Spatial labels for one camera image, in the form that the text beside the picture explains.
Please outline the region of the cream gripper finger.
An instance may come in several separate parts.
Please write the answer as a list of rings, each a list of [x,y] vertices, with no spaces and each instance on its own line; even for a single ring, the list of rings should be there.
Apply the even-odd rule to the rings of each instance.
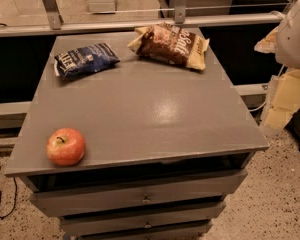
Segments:
[[[289,68],[281,76],[272,76],[261,124],[272,129],[283,129],[299,109],[300,69]]]

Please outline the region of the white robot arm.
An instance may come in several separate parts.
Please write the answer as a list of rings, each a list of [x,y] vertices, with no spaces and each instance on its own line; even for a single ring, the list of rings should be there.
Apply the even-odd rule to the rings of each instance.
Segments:
[[[265,125],[282,129],[300,109],[300,0],[254,50],[274,53],[276,61],[287,67],[284,74],[275,78],[277,87],[264,120]]]

